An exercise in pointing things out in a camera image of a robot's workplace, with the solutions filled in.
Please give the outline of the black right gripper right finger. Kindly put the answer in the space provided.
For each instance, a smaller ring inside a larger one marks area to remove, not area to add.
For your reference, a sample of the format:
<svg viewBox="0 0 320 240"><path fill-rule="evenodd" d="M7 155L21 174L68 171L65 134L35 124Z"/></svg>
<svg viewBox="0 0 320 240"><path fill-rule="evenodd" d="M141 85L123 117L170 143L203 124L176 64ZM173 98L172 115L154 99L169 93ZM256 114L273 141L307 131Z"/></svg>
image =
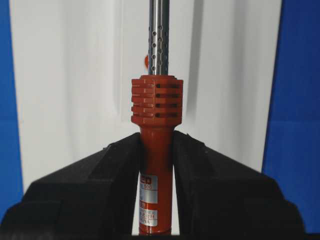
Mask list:
<svg viewBox="0 0 320 240"><path fill-rule="evenodd" d="M197 240L302 240L297 207L272 178L179 131L173 164L179 230Z"/></svg>

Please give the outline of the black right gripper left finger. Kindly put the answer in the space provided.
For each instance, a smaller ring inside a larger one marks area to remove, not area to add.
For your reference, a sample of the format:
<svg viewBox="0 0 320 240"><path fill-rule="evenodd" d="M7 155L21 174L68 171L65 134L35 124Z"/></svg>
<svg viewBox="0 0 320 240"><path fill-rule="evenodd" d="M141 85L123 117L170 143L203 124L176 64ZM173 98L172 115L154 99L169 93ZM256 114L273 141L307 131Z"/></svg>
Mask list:
<svg viewBox="0 0 320 240"><path fill-rule="evenodd" d="M133 228L140 160L134 133L34 181L0 225L3 240L113 240Z"/></svg>

